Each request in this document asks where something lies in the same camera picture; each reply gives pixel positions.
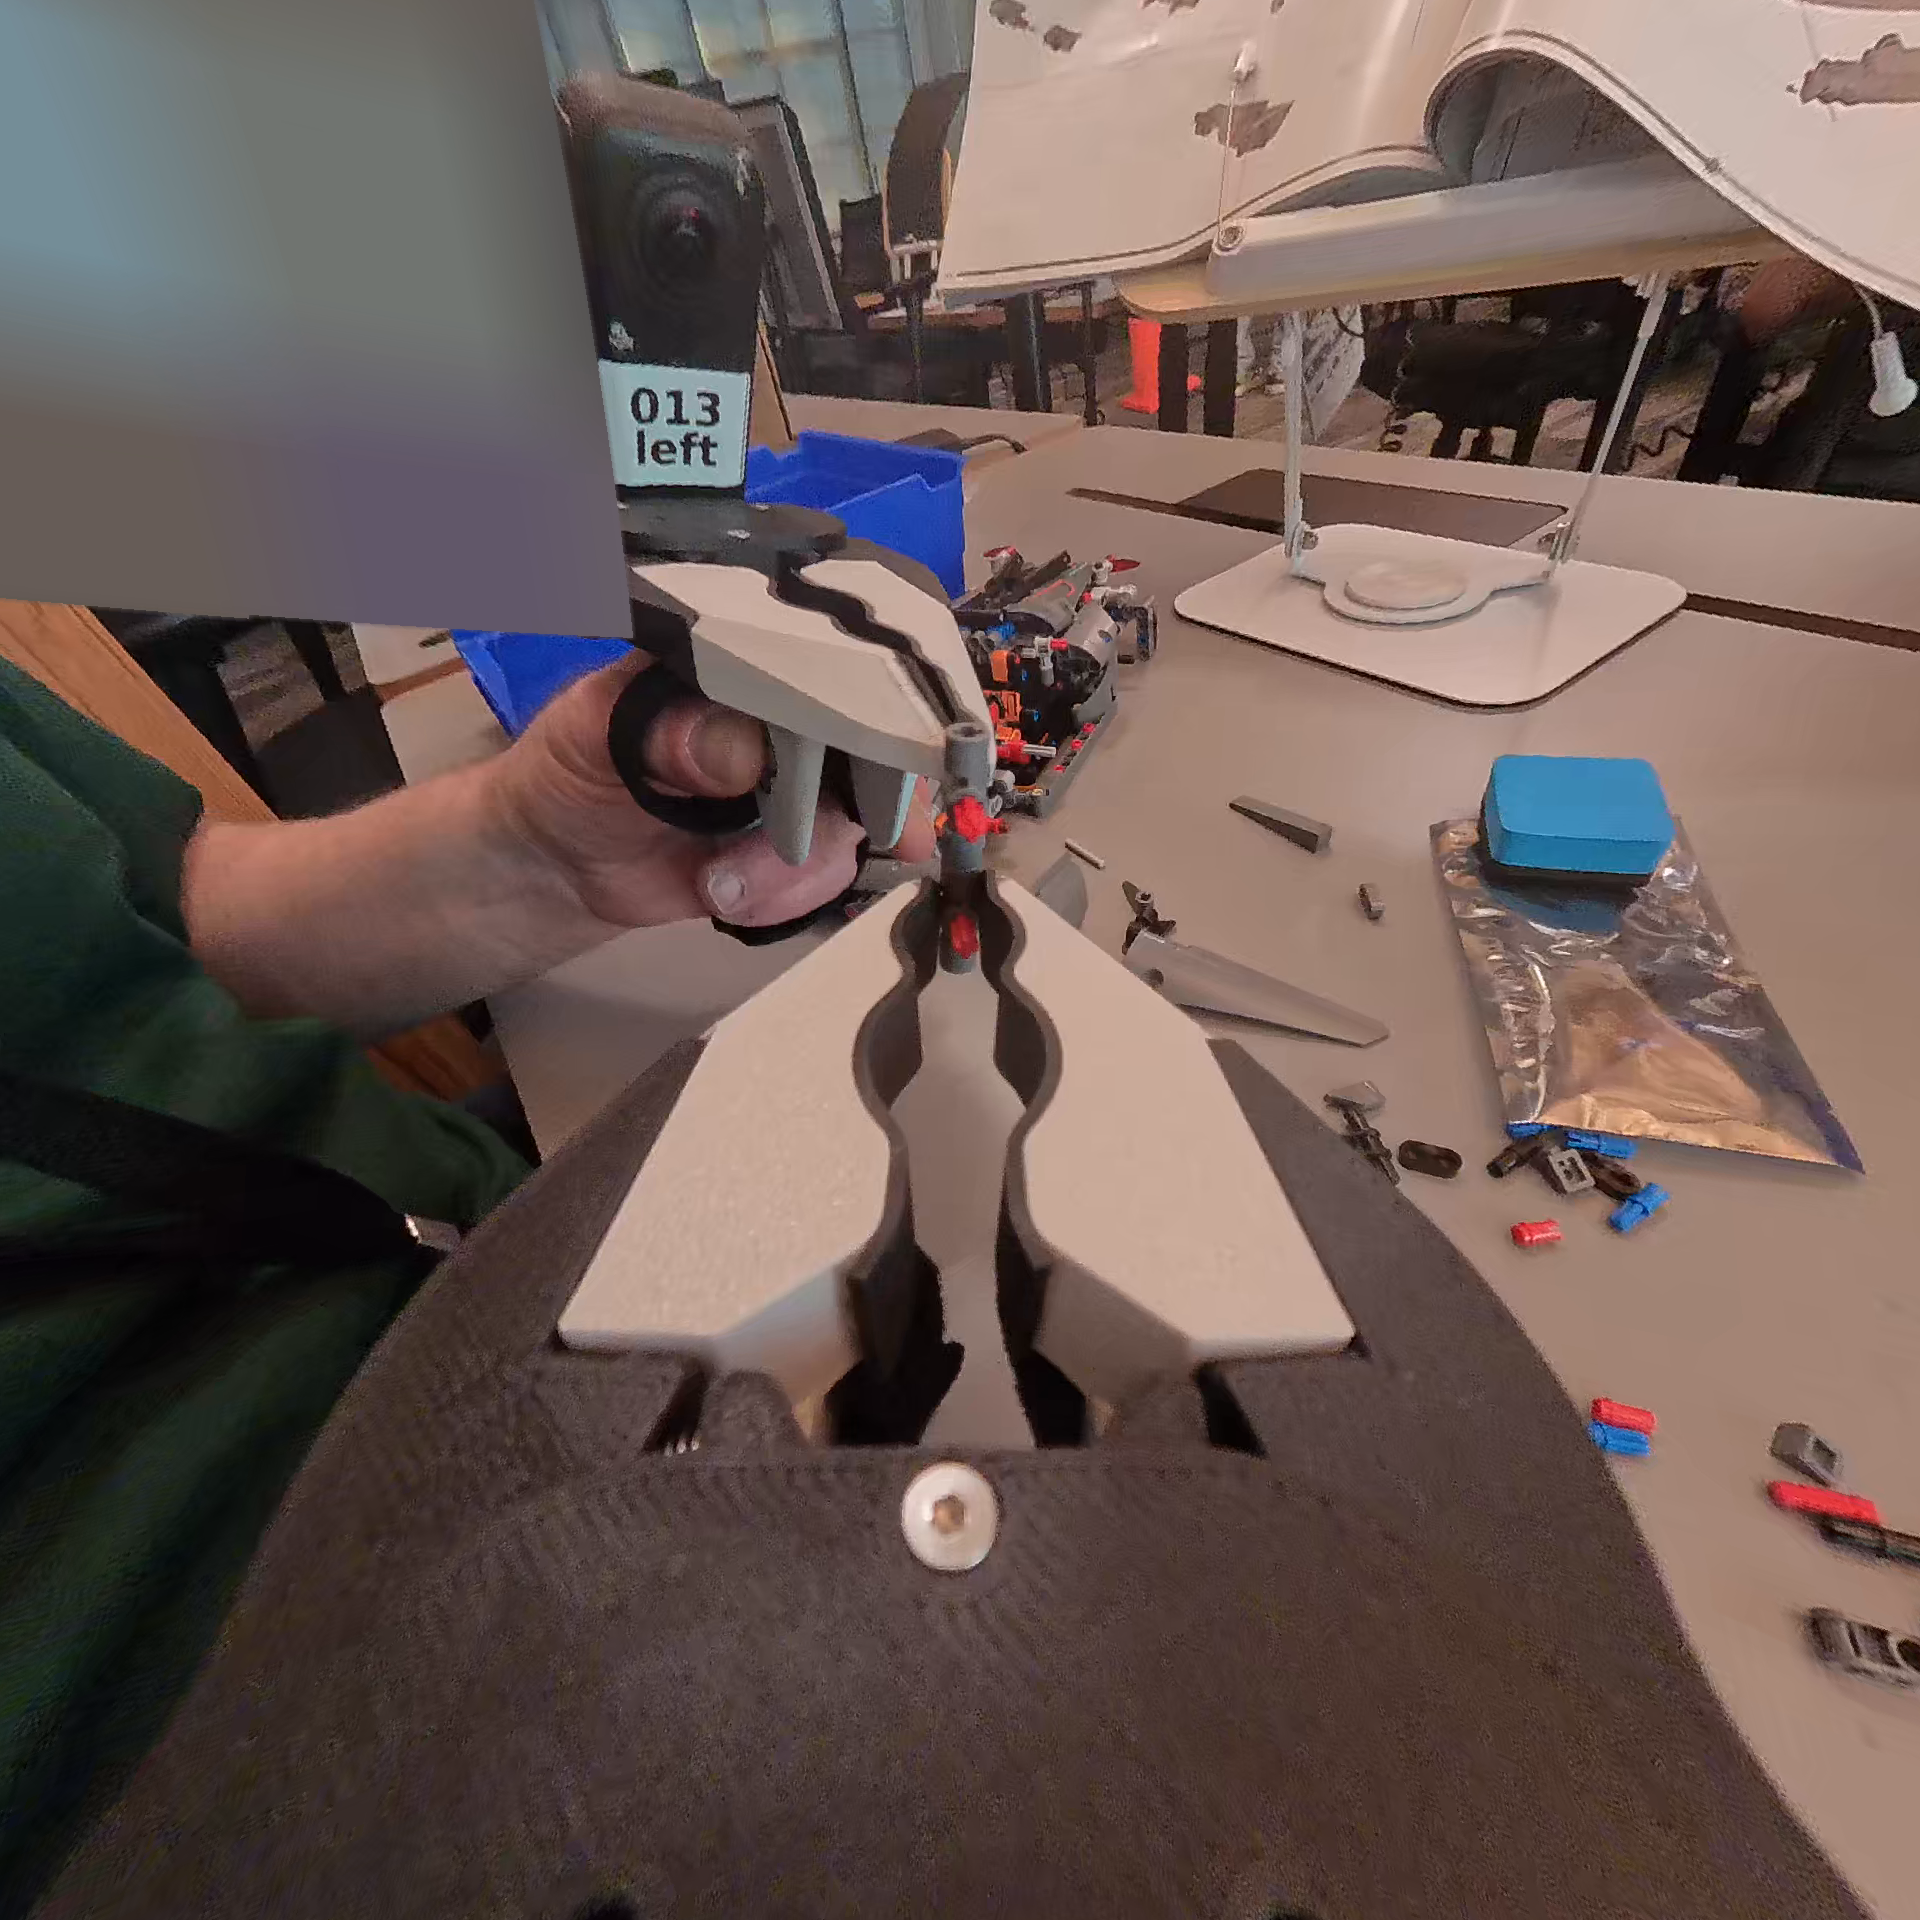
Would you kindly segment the white book stand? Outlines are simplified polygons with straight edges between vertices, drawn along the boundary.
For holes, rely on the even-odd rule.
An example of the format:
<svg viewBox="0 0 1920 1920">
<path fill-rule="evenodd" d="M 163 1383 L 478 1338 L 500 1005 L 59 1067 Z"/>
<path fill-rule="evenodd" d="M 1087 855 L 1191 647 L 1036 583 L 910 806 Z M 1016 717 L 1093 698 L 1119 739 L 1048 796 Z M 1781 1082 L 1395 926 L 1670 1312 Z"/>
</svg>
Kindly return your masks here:
<svg viewBox="0 0 1920 1920">
<path fill-rule="evenodd" d="M 1687 599 L 1662 573 L 1574 558 L 1670 274 L 1740 258 L 1769 238 L 1717 158 L 1691 165 L 1662 151 L 1351 208 L 1216 221 L 1201 269 L 1137 274 L 1121 293 L 1161 320 L 1281 315 L 1285 515 L 1277 542 L 1189 584 L 1174 599 L 1176 615 L 1456 708 L 1510 711 L 1565 688 Z M 1518 286 L 1525 272 L 1629 269 L 1641 274 L 1646 301 L 1623 389 L 1587 487 L 1547 543 L 1309 524 L 1305 310 L 1347 296 L 1481 295 Z"/>
</svg>

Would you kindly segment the grey beam with red pins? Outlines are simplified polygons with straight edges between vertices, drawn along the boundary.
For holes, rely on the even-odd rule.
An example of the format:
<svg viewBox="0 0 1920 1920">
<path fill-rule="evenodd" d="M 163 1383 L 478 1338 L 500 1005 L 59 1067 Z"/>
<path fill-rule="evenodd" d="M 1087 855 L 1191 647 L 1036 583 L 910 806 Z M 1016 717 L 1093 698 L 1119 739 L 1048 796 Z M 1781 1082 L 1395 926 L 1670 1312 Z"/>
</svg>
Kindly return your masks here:
<svg viewBox="0 0 1920 1920">
<path fill-rule="evenodd" d="M 990 786 L 997 773 L 991 725 L 958 717 L 943 732 L 943 774 L 935 837 L 937 874 L 937 952 L 939 970 L 965 976 L 976 970 L 982 928 L 991 908 L 990 847 L 995 815 Z"/>
</svg>

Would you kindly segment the blue storage bin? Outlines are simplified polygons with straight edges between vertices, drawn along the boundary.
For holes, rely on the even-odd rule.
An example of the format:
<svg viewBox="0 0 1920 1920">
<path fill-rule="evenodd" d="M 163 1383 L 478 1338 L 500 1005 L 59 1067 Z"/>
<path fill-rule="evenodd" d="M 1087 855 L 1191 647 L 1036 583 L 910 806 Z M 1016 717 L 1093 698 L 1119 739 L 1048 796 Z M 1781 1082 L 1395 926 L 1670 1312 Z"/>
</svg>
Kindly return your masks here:
<svg viewBox="0 0 1920 1920">
<path fill-rule="evenodd" d="M 924 564 L 953 600 L 966 587 L 965 471 L 958 451 L 805 429 L 793 447 L 750 447 L 747 500 L 825 511 L 849 536 Z M 455 631 L 451 640 L 509 735 L 627 647 L 615 638 L 526 631 Z"/>
</svg>

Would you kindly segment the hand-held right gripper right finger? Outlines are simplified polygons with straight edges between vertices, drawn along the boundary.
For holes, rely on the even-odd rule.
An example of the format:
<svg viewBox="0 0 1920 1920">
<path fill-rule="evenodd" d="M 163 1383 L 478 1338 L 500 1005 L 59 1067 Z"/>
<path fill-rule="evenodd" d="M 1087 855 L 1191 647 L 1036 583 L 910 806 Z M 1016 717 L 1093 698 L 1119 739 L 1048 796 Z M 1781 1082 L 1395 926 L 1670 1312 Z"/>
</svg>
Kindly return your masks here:
<svg viewBox="0 0 1920 1920">
<path fill-rule="evenodd" d="M 1235 1362 L 1356 1342 L 1201 1028 L 1022 884 L 988 877 L 991 1062 L 1020 1115 L 997 1226 L 1000 1346 L 1039 1448 Z"/>
</svg>

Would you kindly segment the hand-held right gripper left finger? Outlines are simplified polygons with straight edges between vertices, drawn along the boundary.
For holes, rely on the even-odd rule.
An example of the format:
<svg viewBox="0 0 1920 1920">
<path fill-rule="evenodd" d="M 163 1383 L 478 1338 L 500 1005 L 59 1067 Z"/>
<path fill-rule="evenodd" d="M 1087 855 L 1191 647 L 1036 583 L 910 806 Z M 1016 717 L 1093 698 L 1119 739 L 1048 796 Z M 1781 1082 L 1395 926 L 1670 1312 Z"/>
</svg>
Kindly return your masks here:
<svg viewBox="0 0 1920 1920">
<path fill-rule="evenodd" d="M 894 1106 L 920 1070 L 931 879 L 717 1019 L 559 1312 L 574 1354 L 765 1375 L 846 1444 L 915 1444 L 956 1383 Z"/>
</svg>

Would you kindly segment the long grey wing panel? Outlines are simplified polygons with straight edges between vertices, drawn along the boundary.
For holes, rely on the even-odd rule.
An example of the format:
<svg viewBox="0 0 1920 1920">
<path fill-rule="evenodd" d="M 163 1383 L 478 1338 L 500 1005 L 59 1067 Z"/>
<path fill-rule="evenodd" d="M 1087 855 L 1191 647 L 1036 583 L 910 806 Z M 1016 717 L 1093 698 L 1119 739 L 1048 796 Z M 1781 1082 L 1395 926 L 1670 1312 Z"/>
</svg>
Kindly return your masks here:
<svg viewBox="0 0 1920 1920">
<path fill-rule="evenodd" d="M 1121 964 L 1187 1012 L 1357 1050 L 1390 1038 L 1390 1026 L 1371 1015 L 1288 986 L 1219 951 L 1183 943 L 1176 936 L 1176 924 L 1158 912 L 1152 894 L 1128 879 L 1119 884 L 1119 891 L 1132 912 L 1119 943 Z"/>
</svg>

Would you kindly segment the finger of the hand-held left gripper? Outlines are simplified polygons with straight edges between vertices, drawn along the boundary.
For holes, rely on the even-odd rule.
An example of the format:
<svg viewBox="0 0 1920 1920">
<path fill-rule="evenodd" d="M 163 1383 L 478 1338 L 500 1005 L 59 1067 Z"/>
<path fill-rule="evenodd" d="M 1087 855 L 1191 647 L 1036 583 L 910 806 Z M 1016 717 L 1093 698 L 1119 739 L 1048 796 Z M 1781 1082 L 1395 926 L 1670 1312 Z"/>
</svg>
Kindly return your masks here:
<svg viewBox="0 0 1920 1920">
<path fill-rule="evenodd" d="M 991 735 L 968 650 L 947 600 L 876 559 L 816 559 L 807 583 L 857 600 L 876 629 L 899 636 L 833 640 L 811 669 L 816 741 L 943 741 L 960 720 Z"/>
<path fill-rule="evenodd" d="M 816 711 L 811 669 L 833 640 L 849 640 L 848 615 L 793 608 L 752 566 L 710 563 L 632 564 L 635 643 L 664 663 L 664 640 L 640 638 L 640 612 L 683 616 L 689 677 L 709 700 L 771 728 L 807 735 Z M 819 741 L 861 760 L 943 760 L 943 741 Z"/>
</svg>

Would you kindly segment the silver foil bag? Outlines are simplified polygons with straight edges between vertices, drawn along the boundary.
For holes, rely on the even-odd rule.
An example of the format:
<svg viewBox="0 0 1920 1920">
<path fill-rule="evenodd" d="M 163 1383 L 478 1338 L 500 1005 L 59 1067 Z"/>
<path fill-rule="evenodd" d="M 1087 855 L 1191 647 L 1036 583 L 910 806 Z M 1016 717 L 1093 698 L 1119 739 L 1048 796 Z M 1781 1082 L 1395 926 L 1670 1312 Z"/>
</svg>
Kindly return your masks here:
<svg viewBox="0 0 1920 1920">
<path fill-rule="evenodd" d="M 1477 819 L 1428 838 L 1504 1119 L 1864 1171 L 1681 826 L 1623 891 L 1504 877 Z"/>
</svg>

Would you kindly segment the person's left hand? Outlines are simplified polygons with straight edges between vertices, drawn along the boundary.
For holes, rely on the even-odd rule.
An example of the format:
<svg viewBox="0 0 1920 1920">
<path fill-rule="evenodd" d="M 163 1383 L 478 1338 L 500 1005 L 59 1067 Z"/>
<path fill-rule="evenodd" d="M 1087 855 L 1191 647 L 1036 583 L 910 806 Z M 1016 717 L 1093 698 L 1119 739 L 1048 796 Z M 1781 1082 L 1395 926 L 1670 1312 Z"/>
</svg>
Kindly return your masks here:
<svg viewBox="0 0 1920 1920">
<path fill-rule="evenodd" d="M 761 722 L 689 692 L 644 654 L 564 691 L 486 770 L 503 846 L 503 928 L 533 970 L 632 928 L 723 922 L 763 931 L 841 896 L 880 847 L 827 792 L 799 863 L 767 829 L 687 832 L 644 812 L 608 751 L 608 722 L 630 683 L 662 691 L 640 735 L 640 766 L 671 800 L 745 800 L 771 741 Z"/>
</svg>

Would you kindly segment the open instruction booklet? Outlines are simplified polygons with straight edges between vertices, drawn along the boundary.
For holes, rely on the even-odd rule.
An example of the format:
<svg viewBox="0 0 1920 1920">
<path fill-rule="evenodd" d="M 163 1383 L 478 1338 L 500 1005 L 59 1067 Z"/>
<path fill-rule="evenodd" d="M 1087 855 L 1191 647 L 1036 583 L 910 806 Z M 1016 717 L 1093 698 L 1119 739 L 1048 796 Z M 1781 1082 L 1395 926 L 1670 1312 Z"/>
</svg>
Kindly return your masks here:
<svg viewBox="0 0 1920 1920">
<path fill-rule="evenodd" d="M 1799 253 L 1917 293 L 1917 4 L 982 4 L 948 296 L 1152 320 Z"/>
</svg>

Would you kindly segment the cluster of small assorted pieces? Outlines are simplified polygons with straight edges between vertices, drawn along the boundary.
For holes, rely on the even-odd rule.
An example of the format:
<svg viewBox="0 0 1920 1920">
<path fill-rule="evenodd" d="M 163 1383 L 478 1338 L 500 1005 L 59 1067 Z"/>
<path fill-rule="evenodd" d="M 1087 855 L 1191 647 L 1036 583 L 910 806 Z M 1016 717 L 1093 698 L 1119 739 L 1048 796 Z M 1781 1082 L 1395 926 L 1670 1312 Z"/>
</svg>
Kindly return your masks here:
<svg viewBox="0 0 1920 1920">
<path fill-rule="evenodd" d="M 1766 1502 L 1809 1524 L 1831 1547 L 1863 1564 L 1917 1573 L 1915 1532 L 1887 1526 L 1873 1500 L 1844 1486 L 1838 1448 L 1808 1424 L 1777 1424 L 1766 1456 L 1782 1470 L 1766 1484 Z M 1915 1628 L 1869 1622 L 1831 1607 L 1806 1611 L 1815 1656 L 1844 1675 L 1887 1690 L 1917 1691 Z"/>
</svg>

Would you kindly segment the orange traffic cone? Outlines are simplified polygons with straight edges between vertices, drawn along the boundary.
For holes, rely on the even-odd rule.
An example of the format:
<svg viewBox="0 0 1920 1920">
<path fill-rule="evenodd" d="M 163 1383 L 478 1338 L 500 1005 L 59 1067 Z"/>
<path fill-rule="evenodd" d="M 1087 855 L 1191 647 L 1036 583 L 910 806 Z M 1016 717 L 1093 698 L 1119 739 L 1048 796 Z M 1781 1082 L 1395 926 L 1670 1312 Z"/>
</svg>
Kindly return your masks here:
<svg viewBox="0 0 1920 1920">
<path fill-rule="evenodd" d="M 1119 408 L 1164 431 L 1187 431 L 1201 378 L 1193 371 L 1191 328 L 1157 320 L 1127 322 L 1127 390 Z"/>
</svg>

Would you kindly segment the blue foam block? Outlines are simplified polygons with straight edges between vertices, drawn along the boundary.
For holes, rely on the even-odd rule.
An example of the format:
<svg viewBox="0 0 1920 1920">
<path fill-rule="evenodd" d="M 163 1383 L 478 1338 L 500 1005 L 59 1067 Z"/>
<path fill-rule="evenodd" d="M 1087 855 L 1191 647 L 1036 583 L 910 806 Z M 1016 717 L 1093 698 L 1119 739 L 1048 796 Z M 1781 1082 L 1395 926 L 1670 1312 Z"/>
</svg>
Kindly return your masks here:
<svg viewBox="0 0 1920 1920">
<path fill-rule="evenodd" d="M 1663 783 L 1637 757 L 1504 755 L 1478 804 L 1486 856 L 1519 877 L 1644 882 L 1673 837 Z"/>
</svg>

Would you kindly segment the partly built toy vehicle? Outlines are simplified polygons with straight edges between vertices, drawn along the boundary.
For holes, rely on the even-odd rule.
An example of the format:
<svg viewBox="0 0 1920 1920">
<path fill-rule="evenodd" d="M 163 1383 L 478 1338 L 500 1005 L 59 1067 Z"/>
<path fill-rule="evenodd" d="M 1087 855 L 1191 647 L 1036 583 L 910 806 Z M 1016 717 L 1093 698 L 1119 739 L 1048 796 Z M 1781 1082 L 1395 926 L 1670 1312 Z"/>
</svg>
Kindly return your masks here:
<svg viewBox="0 0 1920 1920">
<path fill-rule="evenodd" d="M 982 559 L 951 611 L 991 725 L 990 812 L 1043 821 L 1113 720 L 1121 668 L 1157 654 L 1158 612 L 1132 558 L 1031 563 L 997 543 Z"/>
</svg>

